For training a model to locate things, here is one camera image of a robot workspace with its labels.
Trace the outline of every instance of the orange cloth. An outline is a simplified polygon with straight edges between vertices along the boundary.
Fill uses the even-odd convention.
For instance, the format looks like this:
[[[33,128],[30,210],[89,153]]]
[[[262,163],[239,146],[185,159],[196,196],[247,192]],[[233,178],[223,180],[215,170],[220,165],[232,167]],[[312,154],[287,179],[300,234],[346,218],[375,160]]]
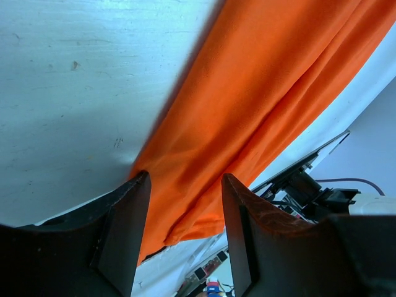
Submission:
[[[140,260],[221,232],[222,174],[252,183],[347,86],[395,19],[393,0],[226,1],[131,172],[152,179]]]

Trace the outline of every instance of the wall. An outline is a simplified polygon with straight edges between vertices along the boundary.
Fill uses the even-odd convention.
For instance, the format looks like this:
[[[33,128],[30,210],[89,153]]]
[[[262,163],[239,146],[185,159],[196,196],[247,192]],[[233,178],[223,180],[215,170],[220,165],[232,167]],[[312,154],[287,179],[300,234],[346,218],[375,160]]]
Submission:
[[[316,179],[364,178],[396,197],[396,79],[379,94],[350,126],[351,134],[311,173]],[[327,187],[357,188],[376,193],[356,182],[326,183]]]
[[[0,223],[112,191],[222,0],[0,2]]]

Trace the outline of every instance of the blue component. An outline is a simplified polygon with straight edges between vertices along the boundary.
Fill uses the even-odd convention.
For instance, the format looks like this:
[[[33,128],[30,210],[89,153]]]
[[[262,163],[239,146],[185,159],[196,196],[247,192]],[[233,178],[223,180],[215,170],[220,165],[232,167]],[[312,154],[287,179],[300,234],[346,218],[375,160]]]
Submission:
[[[207,292],[208,292],[208,296],[215,297],[215,296],[220,296],[218,293],[220,293],[221,291],[218,286],[208,286]]]

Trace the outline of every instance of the cable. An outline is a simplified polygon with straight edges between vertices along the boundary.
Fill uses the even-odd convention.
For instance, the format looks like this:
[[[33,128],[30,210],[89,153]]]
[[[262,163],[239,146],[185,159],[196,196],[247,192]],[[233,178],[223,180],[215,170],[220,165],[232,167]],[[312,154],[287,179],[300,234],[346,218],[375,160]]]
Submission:
[[[220,289],[222,289],[222,292],[225,293],[225,290],[224,290],[224,288],[222,286],[222,283],[218,282],[218,286],[220,287]]]
[[[284,199],[286,200],[287,203],[290,203],[292,205],[292,208],[295,212],[298,212],[299,215],[301,214],[301,206],[297,203],[297,201],[295,201],[292,197],[290,197],[289,195],[286,195],[284,197]]]
[[[270,203],[272,205],[284,205],[284,206],[289,206],[289,207],[293,208],[293,204],[291,204],[289,202],[285,202],[285,201],[271,201]]]
[[[334,179],[317,179],[316,180],[317,183],[332,183],[332,182],[336,182],[336,181],[359,181],[361,183],[365,183],[365,184],[372,186],[375,190],[377,190],[377,192],[381,196],[385,196],[385,193],[380,189],[379,186],[377,186],[373,182],[368,181],[367,179],[363,179],[363,178],[334,178]]]
[[[223,289],[223,292],[225,293],[225,296],[233,296],[233,291],[235,291],[234,286],[226,285],[225,283],[221,284],[220,282],[219,282],[219,284],[220,284],[221,288]],[[227,286],[228,288],[230,288],[230,291],[227,292],[226,290],[224,290],[222,285],[223,286]]]

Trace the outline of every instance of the white panel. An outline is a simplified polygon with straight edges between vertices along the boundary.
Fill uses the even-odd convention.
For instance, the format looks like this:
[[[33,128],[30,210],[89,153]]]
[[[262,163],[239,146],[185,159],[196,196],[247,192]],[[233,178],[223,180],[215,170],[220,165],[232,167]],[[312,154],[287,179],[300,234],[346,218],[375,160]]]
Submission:
[[[0,222],[127,178],[217,2],[0,2]]]

